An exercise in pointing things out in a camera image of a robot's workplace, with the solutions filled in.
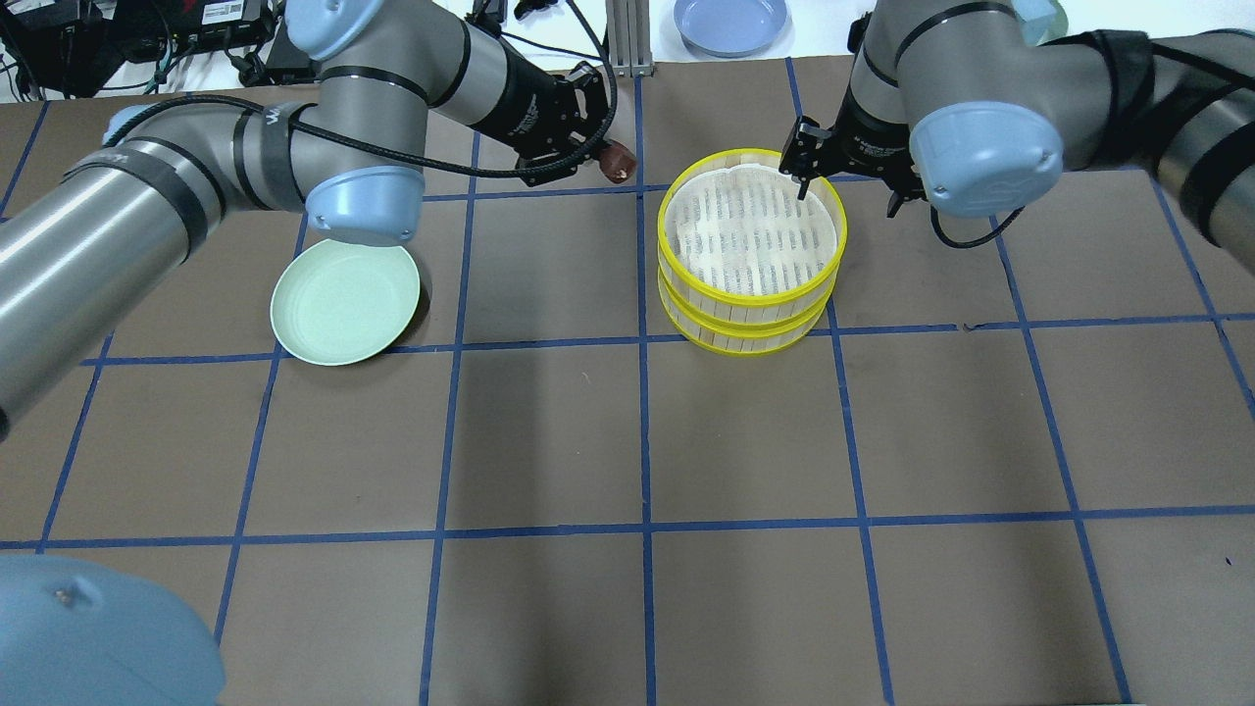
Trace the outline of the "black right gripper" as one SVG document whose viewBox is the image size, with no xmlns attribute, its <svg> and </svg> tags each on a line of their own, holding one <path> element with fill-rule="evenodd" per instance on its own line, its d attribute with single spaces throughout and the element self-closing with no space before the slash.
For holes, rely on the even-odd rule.
<svg viewBox="0 0 1255 706">
<path fill-rule="evenodd" d="M 895 219 L 904 204 L 925 197 L 922 178 L 916 174 L 907 148 L 909 130 L 902 122 L 884 120 L 847 93 L 835 124 L 825 128 L 811 117 L 797 117 L 781 148 L 779 173 L 796 184 L 803 202 L 817 178 L 852 174 L 889 186 L 884 217 Z"/>
</svg>

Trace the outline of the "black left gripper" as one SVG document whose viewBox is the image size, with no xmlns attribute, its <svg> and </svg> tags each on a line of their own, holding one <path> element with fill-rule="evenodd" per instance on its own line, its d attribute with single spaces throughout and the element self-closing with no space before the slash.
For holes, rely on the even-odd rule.
<svg viewBox="0 0 1255 706">
<path fill-rule="evenodd" d="M 515 149 L 515 171 L 527 187 L 538 187 L 579 173 L 587 162 L 599 162 L 602 139 L 617 112 L 617 89 L 601 69 L 581 60 L 563 75 L 537 66 L 516 66 L 510 85 L 512 107 L 520 115 L 507 122 L 505 143 Z"/>
</svg>

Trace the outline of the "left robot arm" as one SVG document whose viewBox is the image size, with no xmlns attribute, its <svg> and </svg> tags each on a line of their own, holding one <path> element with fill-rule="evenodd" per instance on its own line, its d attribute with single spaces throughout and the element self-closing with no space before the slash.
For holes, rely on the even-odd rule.
<svg viewBox="0 0 1255 706">
<path fill-rule="evenodd" d="M 238 211 L 307 214 L 349 245 L 404 245 L 425 171 L 546 183 L 636 161 L 609 137 L 611 66 L 552 76 L 430 1 L 290 1 L 319 99 L 162 100 L 3 224 L 3 431 Z M 3 558 L 5 705 L 215 705 L 207 624 L 153 581 L 69 557 Z"/>
</svg>

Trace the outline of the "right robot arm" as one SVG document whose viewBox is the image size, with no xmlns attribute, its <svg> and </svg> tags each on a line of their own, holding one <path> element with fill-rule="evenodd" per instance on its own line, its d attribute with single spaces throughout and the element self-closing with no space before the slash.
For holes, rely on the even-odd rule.
<svg viewBox="0 0 1255 706">
<path fill-rule="evenodd" d="M 850 28 L 833 125 L 801 117 L 781 173 L 802 189 L 853 174 L 886 213 L 1013 214 L 1065 173 L 1135 166 L 1251 270 L 1252 31 L 1093 30 L 1032 44 L 1010 1 L 878 1 Z"/>
</svg>

